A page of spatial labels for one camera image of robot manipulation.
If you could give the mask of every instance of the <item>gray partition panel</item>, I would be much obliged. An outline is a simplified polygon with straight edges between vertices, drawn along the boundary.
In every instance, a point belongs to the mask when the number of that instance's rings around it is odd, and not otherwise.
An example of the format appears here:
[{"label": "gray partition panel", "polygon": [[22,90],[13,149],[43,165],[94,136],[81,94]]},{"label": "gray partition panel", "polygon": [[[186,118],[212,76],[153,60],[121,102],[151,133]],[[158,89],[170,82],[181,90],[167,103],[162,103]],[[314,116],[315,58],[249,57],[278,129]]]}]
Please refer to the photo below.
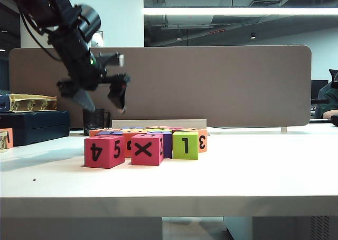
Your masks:
[{"label": "gray partition panel", "polygon": [[[311,52],[306,46],[214,46],[94,48],[94,54],[125,56],[127,111],[107,99],[109,85],[91,92],[97,108],[114,119],[207,119],[209,126],[302,126],[309,122]],[[58,96],[82,126],[81,108],[60,97],[57,81],[67,77],[62,63],[41,49],[10,53],[11,92]]]}]

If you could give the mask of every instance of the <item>purple block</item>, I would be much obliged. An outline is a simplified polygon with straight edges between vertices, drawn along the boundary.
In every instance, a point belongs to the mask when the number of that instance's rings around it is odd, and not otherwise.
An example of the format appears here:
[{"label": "purple block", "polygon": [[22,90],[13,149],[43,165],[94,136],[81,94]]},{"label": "purple block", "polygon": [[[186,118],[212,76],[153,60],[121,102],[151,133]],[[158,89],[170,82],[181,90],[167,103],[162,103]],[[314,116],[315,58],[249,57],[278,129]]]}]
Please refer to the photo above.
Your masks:
[{"label": "purple block", "polygon": [[121,136],[122,131],[102,131],[97,133],[95,136]]},{"label": "purple block", "polygon": [[148,131],[147,133],[157,133],[163,135],[164,158],[172,158],[173,155],[173,135],[170,131]]},{"label": "purple block", "polygon": [[144,127],[122,127],[121,129],[136,129],[136,128],[142,129]]}]

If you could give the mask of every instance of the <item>pen holder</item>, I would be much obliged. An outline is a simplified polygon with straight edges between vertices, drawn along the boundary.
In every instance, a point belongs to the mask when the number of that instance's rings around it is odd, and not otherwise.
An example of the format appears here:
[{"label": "pen holder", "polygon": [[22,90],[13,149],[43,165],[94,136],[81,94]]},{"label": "pen holder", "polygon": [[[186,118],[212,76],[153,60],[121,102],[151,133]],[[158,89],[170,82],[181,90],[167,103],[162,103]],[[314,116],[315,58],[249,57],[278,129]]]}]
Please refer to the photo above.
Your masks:
[{"label": "pen holder", "polygon": [[89,135],[90,130],[109,128],[110,127],[110,112],[105,112],[103,108],[95,109],[94,112],[83,110],[83,133]]}]

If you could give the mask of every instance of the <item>robotic arm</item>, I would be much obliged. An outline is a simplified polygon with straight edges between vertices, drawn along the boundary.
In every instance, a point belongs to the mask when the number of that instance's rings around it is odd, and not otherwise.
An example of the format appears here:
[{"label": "robotic arm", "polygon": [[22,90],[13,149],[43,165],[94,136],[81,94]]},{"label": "robotic arm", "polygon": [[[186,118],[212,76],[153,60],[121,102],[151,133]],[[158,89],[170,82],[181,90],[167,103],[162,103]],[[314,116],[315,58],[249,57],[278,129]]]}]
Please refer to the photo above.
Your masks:
[{"label": "robotic arm", "polygon": [[110,83],[108,98],[120,112],[125,111],[125,92],[130,77],[126,74],[107,76],[106,65],[123,66],[119,53],[94,56],[88,42],[100,28],[99,15],[89,6],[71,5],[69,0],[14,0],[30,35],[26,21],[40,35],[48,35],[48,44],[53,45],[68,70],[70,80],[59,81],[57,86],[62,97],[71,98],[84,108],[93,111],[94,104],[87,91],[94,91],[99,83]]}]

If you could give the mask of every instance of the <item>foam block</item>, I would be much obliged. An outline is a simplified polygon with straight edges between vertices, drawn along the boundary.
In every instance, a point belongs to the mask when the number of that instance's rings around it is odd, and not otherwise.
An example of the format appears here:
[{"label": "foam block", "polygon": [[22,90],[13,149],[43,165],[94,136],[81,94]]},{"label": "foam block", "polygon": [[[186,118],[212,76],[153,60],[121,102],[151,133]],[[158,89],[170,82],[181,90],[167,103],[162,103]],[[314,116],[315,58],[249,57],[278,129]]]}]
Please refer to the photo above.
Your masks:
[{"label": "foam block", "polygon": [[181,129],[184,129],[182,127],[167,127],[167,129],[170,129],[172,131],[172,133],[178,131],[178,130],[181,130]]},{"label": "foam block", "polygon": [[147,129],[155,129],[155,128],[168,128],[168,126],[150,126]]},{"label": "foam block", "polygon": [[163,135],[133,136],[132,165],[160,165],[163,161]]},{"label": "foam block", "polygon": [[116,128],[101,128],[101,129],[94,129],[94,130],[89,130],[89,137],[94,137],[97,133],[102,132],[102,131],[119,131],[120,129]]},{"label": "foam block", "polygon": [[110,169],[125,161],[124,136],[95,136],[84,140],[84,165]]},{"label": "foam block", "polygon": [[122,132],[138,132],[138,131],[144,131],[143,128],[127,128],[127,129],[121,129]]},{"label": "foam block", "polygon": [[13,129],[12,128],[0,128],[0,131],[7,131],[7,149],[10,149],[13,147]]},{"label": "foam block", "polygon": [[172,131],[168,128],[152,128],[152,129],[147,129],[147,131],[169,131],[172,133]]},{"label": "foam block", "polygon": [[125,157],[132,156],[132,137],[138,134],[147,134],[146,130],[132,130],[126,129],[123,132],[123,136],[125,137]]},{"label": "foam block", "polygon": [[164,158],[172,158],[173,155],[173,135],[171,131],[148,131],[148,133],[163,135]]},{"label": "foam block", "polygon": [[208,131],[207,129],[199,129],[199,128],[186,128],[181,129],[180,131],[188,131],[188,132],[198,132],[199,133],[199,153],[207,151],[208,145]]},{"label": "foam block", "polygon": [[121,129],[144,129],[144,127],[122,127]]},{"label": "foam block", "polygon": [[173,133],[173,159],[199,158],[198,132],[176,131]]},{"label": "foam block", "polygon": [[102,131],[97,133],[95,136],[122,136],[122,131]]}]

